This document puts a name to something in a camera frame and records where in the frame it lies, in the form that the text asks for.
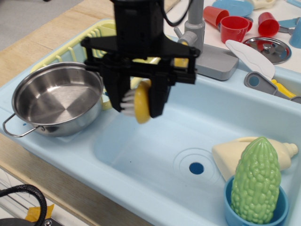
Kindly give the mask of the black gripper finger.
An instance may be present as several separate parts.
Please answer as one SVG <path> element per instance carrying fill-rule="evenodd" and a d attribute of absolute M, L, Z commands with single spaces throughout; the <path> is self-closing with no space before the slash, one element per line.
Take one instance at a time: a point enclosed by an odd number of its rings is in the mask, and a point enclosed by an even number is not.
<path fill-rule="evenodd" d="M 120 103 L 122 98 L 130 90 L 130 76 L 105 66 L 100 68 L 100 75 L 103 78 L 111 106 L 118 112 L 121 112 Z"/>
<path fill-rule="evenodd" d="M 157 74 L 151 77 L 149 90 L 150 116 L 156 118 L 162 115 L 165 103 L 168 100 L 171 85 L 166 74 Z"/>

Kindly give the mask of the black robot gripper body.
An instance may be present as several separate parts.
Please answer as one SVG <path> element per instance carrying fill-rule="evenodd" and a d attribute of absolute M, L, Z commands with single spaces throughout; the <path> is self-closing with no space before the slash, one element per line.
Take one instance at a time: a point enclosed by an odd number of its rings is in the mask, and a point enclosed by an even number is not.
<path fill-rule="evenodd" d="M 85 38 L 85 64 L 99 68 L 105 84 L 137 76 L 160 84 L 193 84 L 200 50 L 170 40 L 162 0 L 114 0 L 115 36 Z"/>

